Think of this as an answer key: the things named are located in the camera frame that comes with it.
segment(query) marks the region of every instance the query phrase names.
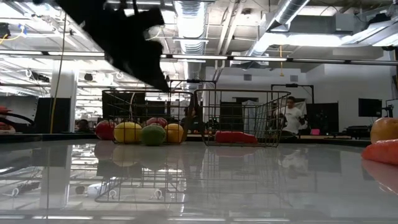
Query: yellow ball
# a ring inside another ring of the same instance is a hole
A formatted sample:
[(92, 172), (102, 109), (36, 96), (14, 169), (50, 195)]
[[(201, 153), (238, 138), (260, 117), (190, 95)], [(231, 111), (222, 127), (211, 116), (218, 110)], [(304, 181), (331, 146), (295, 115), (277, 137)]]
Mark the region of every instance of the yellow ball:
[(119, 167), (129, 167), (134, 165), (139, 158), (137, 157), (135, 150), (131, 147), (120, 145), (113, 151), (112, 161)]
[(114, 138), (120, 143), (135, 143), (141, 140), (141, 129), (139, 124), (123, 122), (114, 127)]
[(168, 124), (166, 130), (166, 140), (169, 143), (181, 143), (184, 129), (179, 124)]

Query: ductwork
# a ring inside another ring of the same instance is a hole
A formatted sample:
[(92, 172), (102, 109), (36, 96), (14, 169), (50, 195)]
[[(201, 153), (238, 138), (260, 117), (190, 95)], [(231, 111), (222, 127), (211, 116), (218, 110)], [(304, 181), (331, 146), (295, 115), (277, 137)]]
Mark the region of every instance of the ductwork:
[(262, 28), (264, 30), (264, 35), (262, 35), (248, 50), (246, 56), (259, 57), (264, 54), (268, 46), (271, 45), (269, 37), (266, 36), (267, 31), (270, 31), (281, 25), (289, 25), (290, 22), (297, 16), (300, 10), (305, 7), (305, 5), (310, 0), (281, 0), (277, 6), (277, 10), (273, 15), (272, 19), (267, 19), (262, 23)]
[[(205, 42), (201, 41), (205, 36), (205, 22), (207, 3), (200, 1), (176, 1), (175, 10), (178, 15), (177, 27), (181, 40), (183, 54), (202, 55), (205, 53)], [(184, 72), (189, 79), (200, 79), (201, 63), (184, 62)]]

